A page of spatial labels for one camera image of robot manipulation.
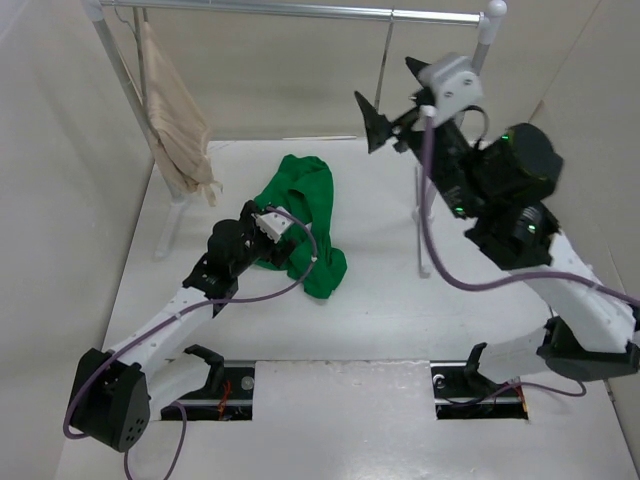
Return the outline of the grey clothes hanger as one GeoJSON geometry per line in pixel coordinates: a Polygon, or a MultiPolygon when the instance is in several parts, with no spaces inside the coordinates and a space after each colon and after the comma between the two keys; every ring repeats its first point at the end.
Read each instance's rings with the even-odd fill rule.
{"type": "Polygon", "coordinates": [[[395,25],[395,8],[392,7],[389,14],[387,33],[385,37],[385,43],[384,43],[383,53],[381,57],[378,80],[376,84],[376,91],[375,91],[375,97],[374,97],[374,108],[376,111],[379,111],[379,108],[380,108],[381,95],[382,95],[382,89],[384,84],[384,76],[386,71],[388,55],[389,55],[389,49],[390,49],[390,45],[393,37],[394,25],[395,25]]]}

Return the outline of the green t shirt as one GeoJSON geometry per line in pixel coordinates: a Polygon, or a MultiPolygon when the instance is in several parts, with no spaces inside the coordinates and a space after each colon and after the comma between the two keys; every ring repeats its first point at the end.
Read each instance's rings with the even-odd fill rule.
{"type": "Polygon", "coordinates": [[[344,252],[331,242],[334,181],[329,166],[315,156],[289,154],[254,201],[261,208],[286,210],[307,226],[312,238],[297,225],[285,233],[296,248],[280,268],[294,280],[303,278],[309,296],[328,299],[347,271],[344,252]]]}

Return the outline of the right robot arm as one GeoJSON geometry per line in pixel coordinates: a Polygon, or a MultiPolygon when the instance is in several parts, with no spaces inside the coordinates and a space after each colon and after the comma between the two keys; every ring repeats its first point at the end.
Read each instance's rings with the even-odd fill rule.
{"type": "Polygon", "coordinates": [[[425,63],[410,57],[405,63],[420,85],[411,109],[389,119],[363,95],[356,101],[370,151],[392,142],[421,165],[418,212],[435,270],[467,292],[524,283],[552,310],[527,335],[475,345],[462,369],[465,387],[490,395],[544,370],[580,383],[636,374],[639,302],[599,281],[547,208],[564,164],[549,137],[518,123],[489,144],[468,141],[456,120],[478,110],[483,96],[469,58],[449,54],[425,63]],[[467,283],[446,269],[429,222],[433,194],[454,217],[473,221],[466,238],[501,270],[500,279],[467,283]]]}

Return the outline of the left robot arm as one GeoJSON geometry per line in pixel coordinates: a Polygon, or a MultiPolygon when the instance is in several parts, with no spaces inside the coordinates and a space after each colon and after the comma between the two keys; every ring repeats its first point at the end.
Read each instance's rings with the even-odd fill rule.
{"type": "Polygon", "coordinates": [[[207,249],[166,306],[146,325],[105,351],[79,360],[63,420],[66,438],[90,437],[129,451],[170,403],[222,387],[224,359],[185,340],[237,297],[240,276],[259,261],[281,265],[296,248],[286,233],[302,221],[283,207],[244,204],[240,216],[217,222],[207,249]]]}

